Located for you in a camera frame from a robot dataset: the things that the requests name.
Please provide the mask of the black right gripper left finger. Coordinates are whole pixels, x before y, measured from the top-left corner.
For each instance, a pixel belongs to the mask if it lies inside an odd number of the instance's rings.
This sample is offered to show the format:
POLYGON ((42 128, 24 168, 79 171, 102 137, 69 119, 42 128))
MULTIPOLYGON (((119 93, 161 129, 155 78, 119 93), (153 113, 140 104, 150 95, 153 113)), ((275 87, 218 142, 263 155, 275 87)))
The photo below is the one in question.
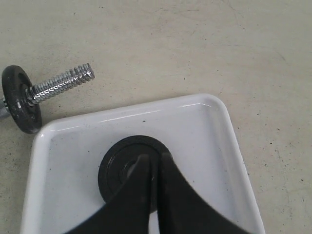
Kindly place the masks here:
POLYGON ((147 234, 151 209, 152 165, 140 155, 120 190, 69 234, 147 234))

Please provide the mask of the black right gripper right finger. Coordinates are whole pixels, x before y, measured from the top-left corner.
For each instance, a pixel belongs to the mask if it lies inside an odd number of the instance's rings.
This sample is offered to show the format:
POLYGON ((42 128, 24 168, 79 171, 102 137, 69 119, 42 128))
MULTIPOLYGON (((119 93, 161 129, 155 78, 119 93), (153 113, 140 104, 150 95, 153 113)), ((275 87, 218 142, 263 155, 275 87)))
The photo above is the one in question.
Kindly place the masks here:
POLYGON ((158 225, 161 234, 247 233, 197 194, 168 153, 158 163, 158 225))

